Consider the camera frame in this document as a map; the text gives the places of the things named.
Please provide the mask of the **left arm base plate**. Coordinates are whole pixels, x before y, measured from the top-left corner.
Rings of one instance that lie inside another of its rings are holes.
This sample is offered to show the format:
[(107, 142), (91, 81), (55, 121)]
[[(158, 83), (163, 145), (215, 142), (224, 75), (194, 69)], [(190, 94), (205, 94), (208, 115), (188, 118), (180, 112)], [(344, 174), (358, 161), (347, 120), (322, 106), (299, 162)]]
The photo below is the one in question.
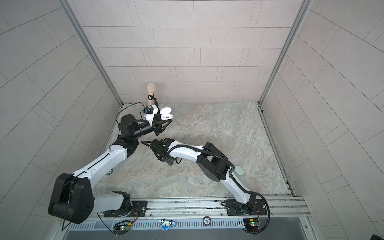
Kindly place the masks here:
[(144, 217), (147, 210), (147, 201), (125, 201), (117, 210), (103, 212), (105, 218), (133, 218)]

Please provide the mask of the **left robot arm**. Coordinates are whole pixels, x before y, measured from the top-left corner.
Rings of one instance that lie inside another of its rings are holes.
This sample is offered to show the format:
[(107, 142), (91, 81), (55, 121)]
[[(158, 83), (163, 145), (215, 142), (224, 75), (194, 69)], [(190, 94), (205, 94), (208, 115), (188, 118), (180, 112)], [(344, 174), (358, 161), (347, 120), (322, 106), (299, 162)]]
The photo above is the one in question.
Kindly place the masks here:
[(48, 214), (74, 224), (90, 215), (107, 213), (113, 217), (128, 216), (132, 210), (131, 196), (121, 191), (94, 196), (93, 187), (116, 165), (130, 157), (141, 136), (162, 133), (172, 122), (172, 114), (150, 114), (144, 120), (125, 115), (118, 124), (121, 134), (105, 153), (72, 174), (57, 177), (48, 206)]

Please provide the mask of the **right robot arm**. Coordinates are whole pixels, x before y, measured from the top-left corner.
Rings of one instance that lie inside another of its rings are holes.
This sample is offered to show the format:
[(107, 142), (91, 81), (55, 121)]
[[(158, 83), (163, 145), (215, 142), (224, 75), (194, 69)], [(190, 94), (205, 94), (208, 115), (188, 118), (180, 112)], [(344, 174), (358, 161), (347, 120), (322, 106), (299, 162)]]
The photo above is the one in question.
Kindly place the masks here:
[(233, 175), (235, 165), (213, 144), (191, 146), (170, 138), (142, 141), (142, 144), (148, 146), (159, 161), (170, 166), (174, 162), (179, 164), (178, 160), (196, 163), (209, 179), (222, 183), (235, 197), (236, 202), (229, 204), (229, 208), (246, 215), (251, 215), (256, 209), (256, 195)]

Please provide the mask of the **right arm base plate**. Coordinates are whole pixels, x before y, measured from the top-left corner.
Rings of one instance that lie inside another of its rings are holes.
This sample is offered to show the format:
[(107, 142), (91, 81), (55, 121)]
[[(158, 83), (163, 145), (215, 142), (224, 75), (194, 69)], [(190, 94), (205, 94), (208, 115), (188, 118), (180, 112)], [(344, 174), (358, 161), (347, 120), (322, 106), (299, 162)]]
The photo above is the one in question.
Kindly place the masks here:
[(266, 216), (268, 214), (262, 199), (251, 200), (251, 204), (241, 204), (236, 200), (225, 200), (222, 205), (227, 209), (228, 216)]

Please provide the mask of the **white earbud case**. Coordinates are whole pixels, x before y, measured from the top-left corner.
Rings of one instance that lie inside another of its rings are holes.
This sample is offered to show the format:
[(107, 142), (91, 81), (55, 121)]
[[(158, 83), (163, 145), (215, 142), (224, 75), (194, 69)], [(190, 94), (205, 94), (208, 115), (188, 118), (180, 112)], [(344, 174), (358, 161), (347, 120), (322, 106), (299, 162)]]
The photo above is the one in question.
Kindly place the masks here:
[(160, 109), (161, 120), (171, 120), (173, 118), (172, 109), (170, 107), (164, 107)]

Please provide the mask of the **mint green earbud case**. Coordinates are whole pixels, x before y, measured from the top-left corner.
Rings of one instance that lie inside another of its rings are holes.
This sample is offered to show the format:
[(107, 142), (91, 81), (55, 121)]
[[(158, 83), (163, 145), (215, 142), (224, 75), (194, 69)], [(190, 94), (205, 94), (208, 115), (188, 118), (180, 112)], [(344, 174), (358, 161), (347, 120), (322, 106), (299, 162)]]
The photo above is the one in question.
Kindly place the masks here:
[(240, 166), (235, 166), (235, 170), (234, 170), (235, 174), (237, 176), (243, 176), (245, 174), (244, 170), (242, 167)]

